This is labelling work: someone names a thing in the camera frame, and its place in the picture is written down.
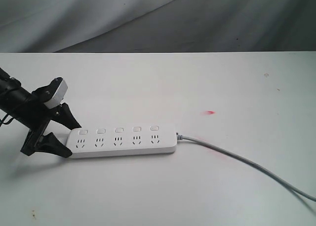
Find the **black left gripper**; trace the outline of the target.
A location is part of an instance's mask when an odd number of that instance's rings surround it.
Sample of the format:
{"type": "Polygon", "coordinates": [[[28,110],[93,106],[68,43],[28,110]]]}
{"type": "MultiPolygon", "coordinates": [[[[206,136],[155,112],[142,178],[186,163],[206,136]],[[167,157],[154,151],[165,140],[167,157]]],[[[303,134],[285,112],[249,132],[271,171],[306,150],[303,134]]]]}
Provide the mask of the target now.
{"type": "Polygon", "coordinates": [[[42,102],[44,87],[33,91],[22,106],[23,117],[20,122],[29,128],[29,132],[21,148],[21,152],[30,156],[36,152],[48,153],[69,158],[72,151],[63,145],[53,133],[43,134],[51,120],[69,130],[81,128],[73,116],[67,103],[48,109],[42,102]]]}

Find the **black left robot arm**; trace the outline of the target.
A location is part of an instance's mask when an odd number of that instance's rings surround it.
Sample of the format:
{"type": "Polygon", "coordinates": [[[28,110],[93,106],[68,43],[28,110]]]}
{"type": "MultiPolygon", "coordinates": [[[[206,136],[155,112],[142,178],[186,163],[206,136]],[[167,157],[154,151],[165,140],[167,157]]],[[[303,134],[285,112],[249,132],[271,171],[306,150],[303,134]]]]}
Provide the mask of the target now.
{"type": "Polygon", "coordinates": [[[72,152],[53,133],[44,134],[51,121],[69,130],[80,128],[63,98],[68,85],[62,77],[53,79],[47,86],[28,92],[21,82],[4,70],[0,71],[0,108],[29,131],[21,152],[31,156],[36,152],[69,158],[72,152]]]}

